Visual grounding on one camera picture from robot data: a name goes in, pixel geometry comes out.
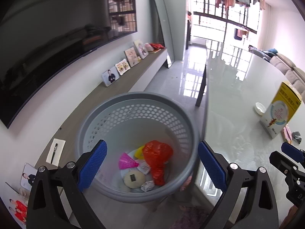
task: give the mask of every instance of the yellow plastic item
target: yellow plastic item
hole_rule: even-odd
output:
[[[143,151],[142,151],[144,147],[145,147],[145,145],[139,147],[139,148],[135,151],[135,157],[136,157],[136,158],[138,158],[138,159],[144,159]]]

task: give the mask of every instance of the table leg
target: table leg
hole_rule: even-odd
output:
[[[205,67],[204,67],[204,72],[203,72],[203,77],[202,77],[202,82],[201,82],[198,98],[197,98],[197,101],[196,101],[196,104],[195,104],[196,107],[199,107],[200,104],[201,104],[201,100],[202,100],[202,97],[203,97],[205,85],[206,85],[206,64],[205,64]]]

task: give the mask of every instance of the basket rim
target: basket rim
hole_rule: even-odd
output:
[[[191,171],[193,170],[193,166],[195,164],[196,158],[197,158],[197,145],[199,143],[199,132],[196,129],[195,123],[191,120],[190,114],[179,104],[174,99],[168,98],[164,95],[152,93],[152,92],[129,92],[129,93],[124,93],[120,95],[113,96],[106,101],[102,102],[98,106],[96,106],[86,117],[86,119],[83,121],[78,135],[77,135],[77,143],[76,143],[76,149],[75,149],[75,155],[76,158],[78,159],[81,155],[80,149],[83,148],[83,137],[82,135],[85,135],[88,127],[88,122],[89,124],[92,122],[91,117],[94,116],[95,112],[97,109],[100,107],[105,107],[103,110],[106,108],[117,104],[121,101],[125,101],[125,97],[128,97],[128,100],[132,99],[147,99],[147,100],[155,100],[161,103],[164,103],[174,110],[176,110],[185,120],[187,123],[191,138],[193,140],[192,142],[192,152],[191,156],[184,168],[184,170],[173,180],[171,180],[169,183],[165,184],[164,186],[149,191],[149,192],[144,192],[144,193],[125,193],[121,191],[117,191],[114,189],[111,189],[107,187],[106,185],[103,185],[99,181],[97,181],[95,178],[92,182],[92,186],[97,189],[101,194],[110,197],[114,200],[120,201],[120,202],[125,202],[125,203],[144,203],[144,202],[150,202],[157,200],[159,198],[165,197],[167,195],[170,195],[177,190],[183,185],[185,180],[188,178],[190,175]]]

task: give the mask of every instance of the blue gripper pad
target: blue gripper pad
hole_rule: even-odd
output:
[[[305,161],[304,154],[299,149],[295,148],[293,145],[285,142],[282,144],[282,152],[287,156],[291,157],[297,163],[303,163]]]
[[[102,141],[79,172],[78,188],[81,192],[89,188],[97,171],[107,155],[107,144]]]
[[[227,190],[226,173],[204,142],[198,145],[198,155],[214,186],[225,192]]]

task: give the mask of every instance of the man in photo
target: man in photo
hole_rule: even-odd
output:
[[[112,74],[110,70],[108,70],[108,75],[109,75],[108,77],[109,82],[113,83],[115,81],[115,75]]]
[[[16,209],[18,209],[20,211],[20,213],[22,213],[25,217],[26,217],[26,213],[27,213],[27,206],[24,205],[21,201],[14,201],[12,199],[10,199],[10,203],[12,203]]]
[[[23,178],[27,179],[27,181],[29,182],[29,184],[31,186],[33,186],[33,183],[35,180],[35,175],[33,175],[33,174],[27,175],[26,173],[23,173],[22,176],[23,176]]]
[[[26,224],[26,216],[24,216],[24,214],[21,213],[19,209],[13,209],[12,207],[9,207],[9,209],[16,216],[17,219],[19,219],[23,224]]]

